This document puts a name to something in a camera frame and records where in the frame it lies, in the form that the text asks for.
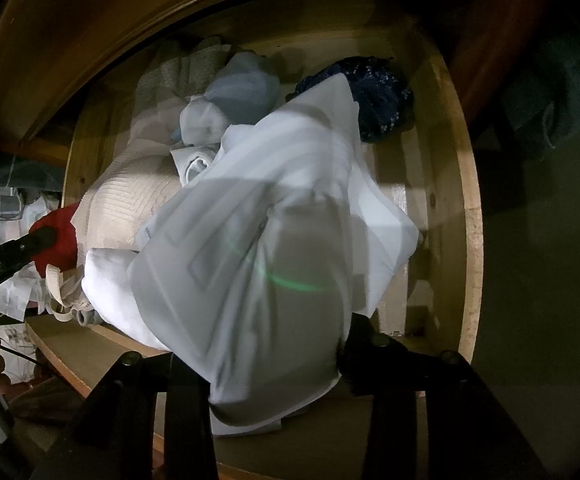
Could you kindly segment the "cream ribbed knit garment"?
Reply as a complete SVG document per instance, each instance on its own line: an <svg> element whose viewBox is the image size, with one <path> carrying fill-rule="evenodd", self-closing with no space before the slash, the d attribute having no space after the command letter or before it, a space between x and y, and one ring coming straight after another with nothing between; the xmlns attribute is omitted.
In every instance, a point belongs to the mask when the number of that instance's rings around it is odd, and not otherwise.
<svg viewBox="0 0 580 480"><path fill-rule="evenodd" d="M136 236L181 190L168 152L126 156L86 192L71 219L77 260L92 249L136 250Z"/></svg>

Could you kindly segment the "grey knit garment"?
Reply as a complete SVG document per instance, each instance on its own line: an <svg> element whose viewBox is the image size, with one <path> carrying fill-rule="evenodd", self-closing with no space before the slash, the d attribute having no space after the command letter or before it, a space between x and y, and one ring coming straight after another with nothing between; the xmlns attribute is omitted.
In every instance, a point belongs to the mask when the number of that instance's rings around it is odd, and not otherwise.
<svg viewBox="0 0 580 480"><path fill-rule="evenodd" d="M138 79L135 112L156 107L171 98L183 99L203 93L226 65L231 50L231 44L209 38L191 53L176 46L157 51Z"/></svg>

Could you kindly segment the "dark blue lace underwear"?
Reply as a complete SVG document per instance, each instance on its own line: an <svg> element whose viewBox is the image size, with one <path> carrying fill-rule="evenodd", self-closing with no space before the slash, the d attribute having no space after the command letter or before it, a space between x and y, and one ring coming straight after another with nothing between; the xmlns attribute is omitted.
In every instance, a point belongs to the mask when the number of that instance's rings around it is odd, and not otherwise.
<svg viewBox="0 0 580 480"><path fill-rule="evenodd" d="M287 102L335 75L344 75L359 105L363 143L375 144L405 131L415 119L415 95L409 78L393 58L350 56L306 76L285 97Z"/></svg>

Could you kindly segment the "large white cloth garment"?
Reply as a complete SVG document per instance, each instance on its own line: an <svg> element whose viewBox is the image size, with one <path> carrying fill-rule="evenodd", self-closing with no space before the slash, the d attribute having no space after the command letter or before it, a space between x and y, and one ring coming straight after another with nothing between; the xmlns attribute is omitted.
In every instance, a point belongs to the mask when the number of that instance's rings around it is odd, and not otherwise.
<svg viewBox="0 0 580 480"><path fill-rule="evenodd" d="M130 263L145 325L209 383L217 436L277 426L328 393L353 316L375 312L417 248L366 164L358 115L335 75L229 128Z"/></svg>

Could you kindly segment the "white folded garment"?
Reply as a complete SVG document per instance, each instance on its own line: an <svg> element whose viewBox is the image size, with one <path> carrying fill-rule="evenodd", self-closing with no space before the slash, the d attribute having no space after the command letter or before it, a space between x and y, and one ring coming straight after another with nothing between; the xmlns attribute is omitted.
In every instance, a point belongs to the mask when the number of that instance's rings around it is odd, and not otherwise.
<svg viewBox="0 0 580 480"><path fill-rule="evenodd" d="M137 256L137 252L132 250L90 249L85 259L82 289L104 322L113 325L139 344L168 351L141 318L130 288L128 268Z"/></svg>

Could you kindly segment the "white crumpled clothes pile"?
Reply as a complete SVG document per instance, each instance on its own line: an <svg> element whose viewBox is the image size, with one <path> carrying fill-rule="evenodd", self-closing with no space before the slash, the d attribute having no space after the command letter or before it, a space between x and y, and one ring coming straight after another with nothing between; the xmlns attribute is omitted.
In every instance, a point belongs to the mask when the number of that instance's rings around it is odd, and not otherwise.
<svg viewBox="0 0 580 480"><path fill-rule="evenodd" d="M20 220L0 221L0 321L11 324L17 342L26 344L28 336L23 321L28 305L32 302L38 312L49 307L50 294L45 280L40 277L34 263L33 252L43 245L37 237L28 234L32 224L57 209L58 202L46 195L25 206ZM0 348L13 352L14 344L0 339ZM20 372L10 377L6 374L7 362L0 354L0 393L4 393L14 382L26 382L31 372Z"/></svg>

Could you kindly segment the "red cloth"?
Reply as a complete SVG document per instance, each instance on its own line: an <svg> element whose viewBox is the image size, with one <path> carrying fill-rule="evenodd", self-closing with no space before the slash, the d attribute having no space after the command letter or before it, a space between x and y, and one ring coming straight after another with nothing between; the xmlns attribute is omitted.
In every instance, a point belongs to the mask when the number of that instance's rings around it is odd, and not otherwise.
<svg viewBox="0 0 580 480"><path fill-rule="evenodd" d="M75 228L72 226L71 220L78 206L80 204L75 203L51 211L30 227L30 233L33 233L49 226L56 234L55 243L33 257L36 271L41 278L46 278L48 264L55 266L61 272L76 268L77 243Z"/></svg>

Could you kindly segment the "light blue white underwear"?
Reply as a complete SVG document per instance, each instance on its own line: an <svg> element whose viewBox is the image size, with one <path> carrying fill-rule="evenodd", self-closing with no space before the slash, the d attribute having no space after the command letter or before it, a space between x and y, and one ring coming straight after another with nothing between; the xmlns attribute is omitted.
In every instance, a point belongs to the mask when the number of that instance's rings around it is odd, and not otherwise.
<svg viewBox="0 0 580 480"><path fill-rule="evenodd" d="M186 146L217 144L234 125L255 125L276 106L281 82L268 58L251 51L235 54L201 96L179 115L179 138Z"/></svg>

